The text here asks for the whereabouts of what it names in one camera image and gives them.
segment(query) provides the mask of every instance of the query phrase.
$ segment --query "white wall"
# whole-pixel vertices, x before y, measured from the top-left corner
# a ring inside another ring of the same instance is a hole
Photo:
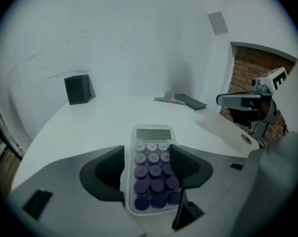
[[[278,0],[222,0],[230,40],[298,59],[298,33]]]
[[[219,112],[221,106],[216,103],[219,94],[228,92],[232,77],[234,64],[234,53],[228,34],[216,36],[213,56],[209,64],[206,81],[203,88],[202,102],[208,104],[207,108],[212,108]]]
[[[28,148],[73,75],[89,74],[96,95],[201,100],[214,42],[201,1],[15,1],[0,24],[0,110],[13,137]]]

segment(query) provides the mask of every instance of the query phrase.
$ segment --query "black speaker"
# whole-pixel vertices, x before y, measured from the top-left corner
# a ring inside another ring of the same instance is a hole
[[[87,103],[90,99],[89,76],[64,78],[70,105]]]

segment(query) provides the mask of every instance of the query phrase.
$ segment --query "white table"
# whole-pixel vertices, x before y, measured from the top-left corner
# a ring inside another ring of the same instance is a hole
[[[153,101],[155,96],[104,96],[64,105],[42,128],[25,154],[12,188],[47,164],[89,151],[124,145],[128,152],[137,124],[166,124],[179,145],[216,154],[247,157],[258,142],[211,109]],[[251,145],[241,134],[245,134]]]

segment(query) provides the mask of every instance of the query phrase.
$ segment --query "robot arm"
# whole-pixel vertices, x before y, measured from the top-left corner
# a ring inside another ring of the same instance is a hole
[[[285,68],[272,70],[253,79],[249,92],[221,94],[216,102],[230,109],[235,123],[248,126],[255,139],[264,141],[268,125],[274,124],[280,115],[272,95],[286,78]]]

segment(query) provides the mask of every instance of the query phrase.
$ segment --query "calculator button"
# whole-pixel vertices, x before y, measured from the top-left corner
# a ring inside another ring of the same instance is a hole
[[[165,152],[168,148],[169,148],[169,146],[168,146],[168,144],[166,144],[166,143],[160,143],[160,144],[159,144],[159,150],[160,150],[161,152]]]
[[[165,176],[165,177],[170,177],[172,175],[174,175],[174,172],[172,170],[172,168],[170,167],[170,164],[165,164],[162,168],[162,174]]]
[[[134,157],[134,162],[137,165],[144,165],[146,161],[146,156],[143,153],[137,153]]]
[[[159,156],[158,156],[158,154],[156,154],[156,153],[151,153],[151,154],[149,154],[149,156],[148,156],[148,163],[149,163],[150,165],[155,165],[155,164],[158,163],[158,161],[159,161]]]
[[[152,178],[152,179],[157,179],[159,178],[159,176],[161,175],[161,168],[160,166],[158,165],[153,165],[150,167],[149,169],[149,176]]]
[[[134,207],[140,211],[148,209],[150,206],[150,200],[147,197],[140,196],[134,201]]]
[[[170,161],[170,154],[168,152],[161,153],[160,155],[160,163],[162,165],[169,163]]]
[[[148,148],[148,151],[150,153],[152,153],[152,152],[155,152],[157,150],[157,145],[155,145],[154,143],[149,143],[147,148]]]
[[[136,179],[144,179],[147,176],[148,168],[145,166],[137,166],[133,173]]]
[[[165,188],[169,191],[176,190],[179,187],[179,182],[176,176],[171,176],[165,181]]]
[[[171,192],[168,194],[168,203],[171,205],[179,204],[180,192]]]
[[[144,144],[138,144],[134,147],[135,151],[138,153],[143,153],[145,150],[145,145]]]
[[[155,179],[150,184],[150,190],[153,193],[160,193],[164,190],[164,182],[160,179]]]
[[[167,198],[162,195],[156,195],[151,199],[152,207],[158,209],[162,209],[164,206],[166,206],[167,202]]]
[[[145,194],[149,188],[149,182],[147,180],[138,180],[134,184],[134,192],[138,195]]]

